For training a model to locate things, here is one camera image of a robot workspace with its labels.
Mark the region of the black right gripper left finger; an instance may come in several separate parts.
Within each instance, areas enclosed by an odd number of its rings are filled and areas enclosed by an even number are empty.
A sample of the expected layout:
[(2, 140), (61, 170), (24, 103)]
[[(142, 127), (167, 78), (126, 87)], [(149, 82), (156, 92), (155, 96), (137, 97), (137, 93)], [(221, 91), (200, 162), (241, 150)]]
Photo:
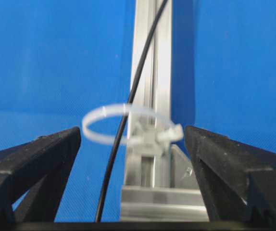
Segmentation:
[(81, 144), (73, 127), (0, 151), (0, 223), (53, 222)]

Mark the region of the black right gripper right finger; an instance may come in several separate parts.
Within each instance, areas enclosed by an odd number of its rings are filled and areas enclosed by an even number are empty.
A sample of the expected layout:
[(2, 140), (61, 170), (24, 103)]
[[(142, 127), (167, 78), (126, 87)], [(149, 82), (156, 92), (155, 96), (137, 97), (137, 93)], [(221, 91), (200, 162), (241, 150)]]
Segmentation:
[(276, 153), (193, 126), (185, 145), (211, 221), (276, 223)]

